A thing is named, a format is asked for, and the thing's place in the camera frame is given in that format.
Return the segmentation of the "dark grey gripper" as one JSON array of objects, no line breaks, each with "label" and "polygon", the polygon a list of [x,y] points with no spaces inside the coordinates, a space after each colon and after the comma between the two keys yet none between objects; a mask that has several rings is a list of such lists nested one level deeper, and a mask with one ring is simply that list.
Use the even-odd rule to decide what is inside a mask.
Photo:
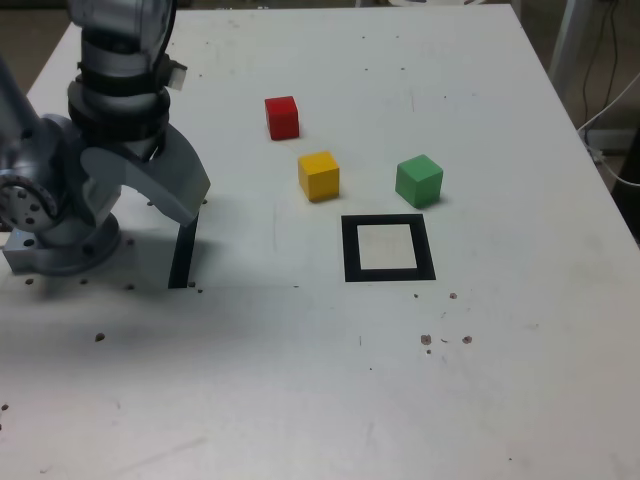
[{"label": "dark grey gripper", "polygon": [[127,159],[112,151],[89,148],[81,156],[82,166],[98,182],[130,187],[166,217],[189,225],[211,182],[187,138],[169,124],[165,133],[122,142],[121,146]]}]

